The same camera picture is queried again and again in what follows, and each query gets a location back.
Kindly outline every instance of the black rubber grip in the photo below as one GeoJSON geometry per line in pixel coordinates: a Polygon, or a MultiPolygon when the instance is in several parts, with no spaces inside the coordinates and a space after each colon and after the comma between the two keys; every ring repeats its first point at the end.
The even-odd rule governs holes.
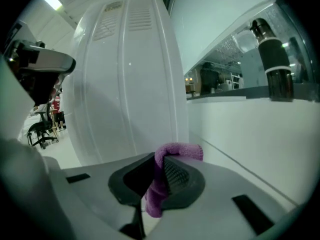
{"type": "Polygon", "coordinates": [[[289,67],[288,55],[280,40],[266,40],[259,45],[258,49],[264,71],[279,66],[289,67]]]}

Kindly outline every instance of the ventilation slot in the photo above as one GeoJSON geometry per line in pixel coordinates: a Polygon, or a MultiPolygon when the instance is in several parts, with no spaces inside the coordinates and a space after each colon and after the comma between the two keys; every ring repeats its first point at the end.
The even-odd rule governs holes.
{"type": "Polygon", "coordinates": [[[129,31],[150,30],[152,28],[149,9],[133,9],[129,14],[129,31]]]}
{"type": "Polygon", "coordinates": [[[101,16],[101,20],[97,28],[95,29],[93,40],[96,41],[102,38],[113,36],[116,32],[117,20],[117,12],[105,11],[101,16]]]}

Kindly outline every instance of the white wall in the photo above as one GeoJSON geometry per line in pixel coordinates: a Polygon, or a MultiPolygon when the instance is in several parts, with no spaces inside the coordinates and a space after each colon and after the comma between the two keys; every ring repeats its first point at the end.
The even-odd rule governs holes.
{"type": "Polygon", "coordinates": [[[320,168],[319,103],[250,99],[187,106],[190,142],[203,147],[205,162],[238,172],[288,211],[308,200],[320,168]]]}
{"type": "Polygon", "coordinates": [[[44,0],[32,0],[18,18],[27,23],[37,40],[47,49],[70,54],[74,29],[44,0]]]}
{"type": "Polygon", "coordinates": [[[183,71],[274,0],[175,0],[171,22],[183,71]]]}

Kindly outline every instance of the ceiling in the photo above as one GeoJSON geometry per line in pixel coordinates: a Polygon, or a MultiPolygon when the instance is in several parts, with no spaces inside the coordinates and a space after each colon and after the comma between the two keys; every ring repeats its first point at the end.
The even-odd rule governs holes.
{"type": "Polygon", "coordinates": [[[44,0],[32,0],[21,13],[19,20],[27,23],[37,40],[47,49],[71,54],[70,43],[77,24],[89,6],[97,0],[60,0],[57,11],[44,0]]]}

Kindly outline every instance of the white plastic cover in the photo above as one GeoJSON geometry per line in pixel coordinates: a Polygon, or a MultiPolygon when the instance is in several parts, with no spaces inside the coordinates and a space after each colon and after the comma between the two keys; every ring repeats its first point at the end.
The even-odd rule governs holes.
{"type": "Polygon", "coordinates": [[[103,0],[74,35],[65,120],[82,165],[188,142],[183,69],[161,0],[103,0]]]}

